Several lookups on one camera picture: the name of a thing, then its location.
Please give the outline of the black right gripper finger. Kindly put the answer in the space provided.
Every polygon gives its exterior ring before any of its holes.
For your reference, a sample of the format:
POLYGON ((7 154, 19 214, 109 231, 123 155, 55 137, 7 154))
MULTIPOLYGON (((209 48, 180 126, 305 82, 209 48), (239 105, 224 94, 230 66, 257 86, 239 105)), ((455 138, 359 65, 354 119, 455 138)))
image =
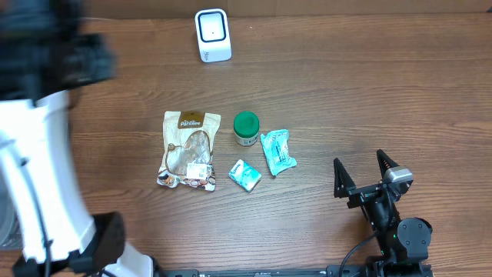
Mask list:
POLYGON ((340 159, 336 158, 334 160, 334 197, 348 197, 349 191, 353 189, 356 189, 354 181, 348 174, 340 159))
POLYGON ((398 170, 399 165, 392 160, 382 149, 378 149, 377 161, 379 169, 381 171, 382 178, 393 178, 395 171, 398 170))

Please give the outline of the teal tissue pack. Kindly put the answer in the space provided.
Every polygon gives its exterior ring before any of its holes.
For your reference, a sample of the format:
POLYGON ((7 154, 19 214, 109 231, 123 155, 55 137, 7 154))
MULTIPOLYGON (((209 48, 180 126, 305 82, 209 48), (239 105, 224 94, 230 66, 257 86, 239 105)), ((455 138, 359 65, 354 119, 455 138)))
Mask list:
POLYGON ((261 144, 273 176, 297 165, 295 158, 289 154, 288 140, 290 133, 287 129, 274 130, 261 135, 261 144))

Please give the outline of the small teal gum pack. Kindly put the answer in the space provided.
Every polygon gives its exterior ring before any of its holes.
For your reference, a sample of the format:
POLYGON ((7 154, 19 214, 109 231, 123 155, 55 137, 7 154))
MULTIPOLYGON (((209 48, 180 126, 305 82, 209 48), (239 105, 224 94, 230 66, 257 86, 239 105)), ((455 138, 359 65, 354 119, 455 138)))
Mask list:
POLYGON ((228 176, 239 186, 241 186, 246 192, 251 192, 254 187, 261 180, 261 173, 250 166, 248 163, 239 159, 228 176))

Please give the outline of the green lid jar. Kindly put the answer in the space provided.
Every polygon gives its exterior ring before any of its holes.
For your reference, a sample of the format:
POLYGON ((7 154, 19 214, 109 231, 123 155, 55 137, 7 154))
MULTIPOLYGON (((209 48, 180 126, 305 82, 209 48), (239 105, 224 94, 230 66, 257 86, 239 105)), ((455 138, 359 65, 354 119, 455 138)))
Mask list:
POLYGON ((251 146, 258 140, 260 122, 253 112, 243 111, 235 116, 233 129, 239 145, 251 146))

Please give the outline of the brown clear snack bag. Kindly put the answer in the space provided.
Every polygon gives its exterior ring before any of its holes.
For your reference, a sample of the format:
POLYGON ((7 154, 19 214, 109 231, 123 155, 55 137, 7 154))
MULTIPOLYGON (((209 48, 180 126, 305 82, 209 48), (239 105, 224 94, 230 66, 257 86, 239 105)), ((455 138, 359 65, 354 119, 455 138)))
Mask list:
POLYGON ((162 124, 164 154, 156 182, 169 188, 187 185, 213 192, 214 137, 220 124, 218 114, 166 111, 162 124))

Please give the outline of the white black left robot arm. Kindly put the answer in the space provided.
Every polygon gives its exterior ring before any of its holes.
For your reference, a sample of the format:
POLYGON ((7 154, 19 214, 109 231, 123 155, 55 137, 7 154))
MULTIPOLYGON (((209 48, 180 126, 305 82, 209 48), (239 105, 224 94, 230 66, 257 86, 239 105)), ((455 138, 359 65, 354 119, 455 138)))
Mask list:
POLYGON ((16 276, 156 276, 120 213, 90 214, 68 135, 69 93, 110 79, 112 54, 81 32, 80 1, 8 1, 1 13, 1 175, 22 233, 16 276))

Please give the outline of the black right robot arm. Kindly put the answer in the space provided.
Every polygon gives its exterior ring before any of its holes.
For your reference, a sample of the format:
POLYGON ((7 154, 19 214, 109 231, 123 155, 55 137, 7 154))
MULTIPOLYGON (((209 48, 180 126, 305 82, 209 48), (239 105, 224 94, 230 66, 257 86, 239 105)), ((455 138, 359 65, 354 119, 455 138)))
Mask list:
POLYGON ((358 188, 340 159, 334 160, 334 197, 347 199, 347 207, 359 208, 369 222, 373 234, 357 244, 340 265, 329 265, 328 276, 432 276, 428 259, 433 228, 422 218, 402 219, 396 202, 410 189, 414 175, 398 165, 383 150, 377 150, 381 180, 358 188), (366 258, 363 265, 347 261, 360 248, 375 239, 380 255, 366 258))

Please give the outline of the white barcode scanner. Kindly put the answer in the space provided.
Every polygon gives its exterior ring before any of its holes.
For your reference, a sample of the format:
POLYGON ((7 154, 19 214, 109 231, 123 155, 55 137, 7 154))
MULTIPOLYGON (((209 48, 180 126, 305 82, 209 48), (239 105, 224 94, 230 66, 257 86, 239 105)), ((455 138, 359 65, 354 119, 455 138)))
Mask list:
POLYGON ((224 62, 231 58, 228 17, 224 10, 201 10, 194 17, 198 50, 204 63, 224 62))

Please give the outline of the grey plastic mesh basket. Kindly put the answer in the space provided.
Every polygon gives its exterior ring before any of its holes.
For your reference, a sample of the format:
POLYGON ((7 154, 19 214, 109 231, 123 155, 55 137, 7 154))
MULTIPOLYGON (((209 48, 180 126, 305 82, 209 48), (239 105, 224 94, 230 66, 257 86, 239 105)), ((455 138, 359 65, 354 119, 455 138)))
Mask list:
POLYGON ((23 248, 22 232, 18 223, 15 207, 12 203, 7 187, 1 181, 0 201, 0 243, 1 250, 17 250, 23 248))

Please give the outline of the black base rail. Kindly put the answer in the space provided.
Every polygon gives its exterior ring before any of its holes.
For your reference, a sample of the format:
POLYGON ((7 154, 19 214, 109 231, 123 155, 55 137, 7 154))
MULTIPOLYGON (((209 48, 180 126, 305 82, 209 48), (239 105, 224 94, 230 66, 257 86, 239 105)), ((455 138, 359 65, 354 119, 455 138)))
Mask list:
POLYGON ((180 269, 158 271, 158 276, 164 277, 369 277, 365 266, 346 265, 339 273, 339 265, 329 265, 322 269, 252 269, 252 270, 223 270, 198 271, 197 269, 180 269))

